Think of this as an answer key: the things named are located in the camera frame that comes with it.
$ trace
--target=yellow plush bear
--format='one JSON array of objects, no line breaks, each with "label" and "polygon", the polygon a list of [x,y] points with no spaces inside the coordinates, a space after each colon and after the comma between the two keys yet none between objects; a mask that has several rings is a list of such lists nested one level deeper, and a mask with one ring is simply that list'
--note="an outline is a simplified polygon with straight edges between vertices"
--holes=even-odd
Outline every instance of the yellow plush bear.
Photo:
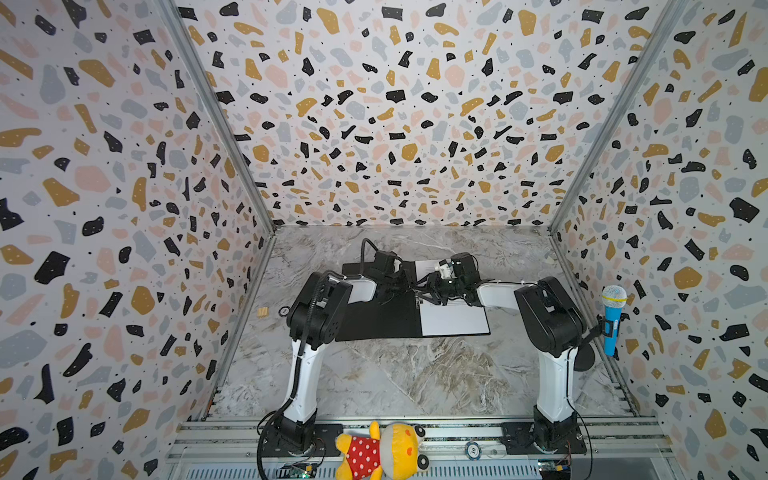
[{"label": "yellow plush bear", "polygon": [[429,467],[426,455],[419,455],[419,442],[426,434],[421,426],[393,423],[380,429],[374,422],[369,432],[370,437],[336,437],[336,447],[344,454],[336,480],[381,480],[382,473],[392,480],[406,480]]}]

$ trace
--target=metal frame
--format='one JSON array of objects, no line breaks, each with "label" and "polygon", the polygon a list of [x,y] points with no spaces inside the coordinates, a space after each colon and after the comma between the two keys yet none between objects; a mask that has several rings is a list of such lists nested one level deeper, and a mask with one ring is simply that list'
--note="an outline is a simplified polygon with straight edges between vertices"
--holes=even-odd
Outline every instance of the metal frame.
[{"label": "metal frame", "polygon": [[214,383],[215,389],[214,389],[214,393],[211,395],[211,401],[213,401],[215,395],[217,394],[217,391],[221,388],[221,386],[227,380],[227,373],[229,373],[230,366],[232,366],[232,359],[235,356],[235,352],[237,351],[237,345],[240,343],[240,337],[243,336],[245,323],[248,320],[250,311],[253,309],[253,302],[256,300],[256,294],[259,291],[259,288],[261,287],[261,281],[264,278],[266,265],[270,262],[270,258],[272,257],[272,250],[275,247],[275,241],[276,241],[276,235],[272,235],[266,244],[266,248],[262,250],[262,257],[261,257],[261,260],[259,261],[259,266],[257,267],[256,272],[254,274],[253,281],[250,284],[250,292],[248,293],[248,298],[246,299],[244,308],[240,312],[240,318],[237,319],[237,325],[235,326],[234,335],[232,335],[232,338],[229,341],[229,346],[227,346],[227,352],[221,358],[222,368],[221,370],[219,370],[217,374],[216,382]]},{"label": "metal frame", "polygon": [[662,50],[664,44],[667,43],[667,39],[670,37],[674,30],[677,20],[680,19],[683,14],[683,10],[690,3],[686,0],[669,0],[669,2],[661,10],[656,25],[650,35],[650,40],[646,42],[643,47],[643,52],[640,58],[637,60],[637,65],[632,69],[632,72],[627,79],[627,83],[619,92],[616,103],[608,112],[608,116],[603,122],[603,127],[600,129],[597,137],[592,142],[592,146],[587,152],[587,156],[581,163],[581,166],[576,173],[575,178],[571,182],[571,186],[565,193],[565,198],[560,203],[558,210],[552,217],[552,222],[549,224],[550,232],[556,232],[560,229],[560,226],[564,223],[568,211],[571,209],[571,205],[578,198],[578,193],[589,178],[589,173],[592,172],[594,167],[598,164],[600,157],[603,154],[608,142],[611,141],[611,137],[616,130],[616,127],[621,123],[621,119],[624,117],[624,112],[627,111],[630,103],[634,100],[635,95],[640,90],[640,86],[643,83],[650,67],[656,63],[656,58]]},{"label": "metal frame", "polygon": [[270,237],[273,236],[275,234],[275,224],[261,199],[259,189],[253,182],[253,177],[250,174],[250,170],[248,170],[248,166],[245,165],[243,153],[237,146],[232,128],[219,107],[219,101],[216,99],[214,90],[208,83],[208,79],[205,75],[205,68],[203,68],[203,64],[200,63],[200,57],[192,46],[192,40],[189,35],[187,35],[187,29],[184,27],[184,23],[181,20],[179,10],[174,0],[155,0],[155,5],[157,5],[160,17],[168,28],[168,32],[170,33],[174,44],[178,48],[179,57],[187,66],[192,83],[197,89],[197,93],[200,95],[200,101],[210,115],[210,120],[214,124],[214,127],[221,134],[224,149],[232,160],[235,170],[237,170],[237,174],[240,177],[240,181],[243,182],[243,188],[245,188],[248,197],[250,197],[250,200],[253,203],[253,207],[256,209],[259,221],[266,233]]},{"label": "metal frame", "polygon": [[[263,462],[264,471],[267,478],[280,478],[277,476],[279,470],[285,471],[289,462],[276,462],[269,460]],[[335,478],[336,469],[341,465],[341,461],[326,460],[322,466],[315,468],[316,477]],[[251,462],[240,463],[195,463],[193,465],[182,466],[177,470],[179,477],[190,480],[197,478],[259,478],[257,467]],[[484,460],[482,464],[472,460],[438,460],[429,463],[429,470],[418,472],[413,475],[414,478],[424,478],[425,480],[438,480],[443,478],[461,478],[462,480],[497,480],[498,478],[508,478],[511,480],[532,480],[541,479],[538,474],[538,460],[528,458],[514,459],[494,459]]]},{"label": "metal frame", "polygon": [[[230,339],[226,352],[222,357],[222,368],[216,374],[214,390],[211,393],[211,399],[208,402],[208,404],[210,404],[210,402],[213,400],[213,397],[216,395],[217,390],[223,385],[227,378],[227,373],[229,372],[232,358],[234,357],[234,353],[237,350],[237,344],[240,342],[240,337],[243,335],[245,323],[253,306],[253,301],[256,299],[256,292],[261,285],[261,280],[263,279],[266,265],[272,256],[272,249],[274,248],[275,244],[275,224],[272,221],[272,218],[270,217],[264,202],[262,201],[259,189],[253,182],[253,177],[251,176],[248,166],[245,165],[243,154],[240,152],[240,148],[237,146],[237,142],[234,140],[234,135],[230,128],[230,124],[224,117],[223,112],[219,107],[219,102],[216,99],[213,88],[208,83],[207,77],[205,75],[205,69],[200,63],[200,57],[197,55],[197,52],[195,51],[194,46],[192,45],[192,42],[187,35],[187,30],[184,27],[184,23],[181,20],[181,16],[179,15],[179,11],[176,4],[174,3],[174,0],[155,0],[155,5],[157,5],[160,17],[168,28],[170,36],[172,37],[173,42],[178,49],[179,57],[186,65],[192,83],[197,89],[197,93],[200,95],[200,102],[202,102],[206,112],[210,115],[210,119],[214,124],[214,127],[219,131],[224,149],[227,152],[229,158],[232,160],[232,163],[235,166],[235,170],[237,171],[237,175],[240,178],[240,182],[243,184],[243,188],[250,198],[250,201],[255,210],[254,213],[260,222],[260,226],[257,225],[257,228],[263,230],[264,235],[268,239],[266,248],[261,250],[262,257],[259,259],[253,280],[251,281],[251,288],[248,292],[245,305],[243,306],[243,309],[240,311],[240,315],[238,316],[237,324],[235,326],[235,333]],[[205,418],[205,415],[207,415],[207,411],[203,412],[202,417]]]},{"label": "metal frame", "polygon": [[[345,433],[368,435],[368,427],[373,420],[366,417],[327,417],[318,420],[316,425],[317,428],[322,428],[326,423],[341,423]],[[419,451],[427,454],[431,465],[474,465],[483,468],[483,465],[503,465],[505,462],[509,464],[562,458],[562,455],[543,453],[506,454],[505,447],[501,444],[501,424],[530,422],[531,419],[528,418],[395,416],[376,420],[383,423],[405,422],[424,426],[426,437]],[[658,468],[669,469],[668,462],[675,465],[674,453],[655,418],[587,417],[584,420],[591,436],[586,443],[595,458],[654,458],[659,464]],[[238,464],[246,468],[250,464],[252,468],[256,461],[259,441],[257,424],[258,420],[255,419],[182,423],[167,456],[167,478],[187,478],[189,469],[199,464]],[[463,462],[468,460],[465,446],[469,441],[477,442],[485,454],[476,462],[464,464]],[[588,457],[586,454],[575,456]],[[326,457],[324,462],[335,466],[341,460],[341,457]],[[294,457],[285,457],[270,458],[265,463],[278,465],[295,461]]]}]

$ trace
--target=marble table surface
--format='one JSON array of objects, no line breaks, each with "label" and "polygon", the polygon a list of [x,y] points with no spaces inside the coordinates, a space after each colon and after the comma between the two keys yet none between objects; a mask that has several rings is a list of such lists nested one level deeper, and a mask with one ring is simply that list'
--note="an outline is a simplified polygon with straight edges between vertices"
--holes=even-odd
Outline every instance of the marble table surface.
[{"label": "marble table surface", "polygon": [[[483,278],[565,277],[543,230],[508,227],[283,227],[232,365],[210,410],[214,418],[258,417],[286,394],[290,338],[281,306],[290,306],[316,270],[359,261],[360,241],[407,260],[473,253]],[[257,309],[268,307],[265,318]],[[538,395],[538,351],[519,313],[487,309],[491,335],[375,339],[331,343],[318,387],[318,416],[530,416]],[[582,415],[627,415],[598,357],[577,373],[575,406]]]}]

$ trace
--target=patterned wall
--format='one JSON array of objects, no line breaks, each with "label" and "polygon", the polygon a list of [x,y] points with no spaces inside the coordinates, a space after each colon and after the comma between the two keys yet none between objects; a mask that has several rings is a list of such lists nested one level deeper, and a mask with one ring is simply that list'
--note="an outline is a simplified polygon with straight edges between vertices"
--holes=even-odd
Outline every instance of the patterned wall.
[{"label": "patterned wall", "polygon": [[664,0],[180,13],[277,224],[547,224]]},{"label": "patterned wall", "polygon": [[766,8],[690,3],[557,232],[630,294],[624,377],[696,480],[768,475]]},{"label": "patterned wall", "polygon": [[260,226],[151,3],[0,14],[0,477],[157,478]]}]

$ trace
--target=blue toy microphone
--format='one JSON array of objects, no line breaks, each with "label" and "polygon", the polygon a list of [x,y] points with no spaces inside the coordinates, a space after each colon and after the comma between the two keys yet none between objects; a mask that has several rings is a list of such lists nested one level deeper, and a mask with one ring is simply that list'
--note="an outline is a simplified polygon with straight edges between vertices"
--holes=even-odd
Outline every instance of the blue toy microphone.
[{"label": "blue toy microphone", "polygon": [[607,356],[613,356],[616,351],[616,339],[619,336],[621,307],[627,302],[627,292],[618,285],[609,285],[603,290],[602,299],[605,305],[603,335],[606,337],[603,350]]}]

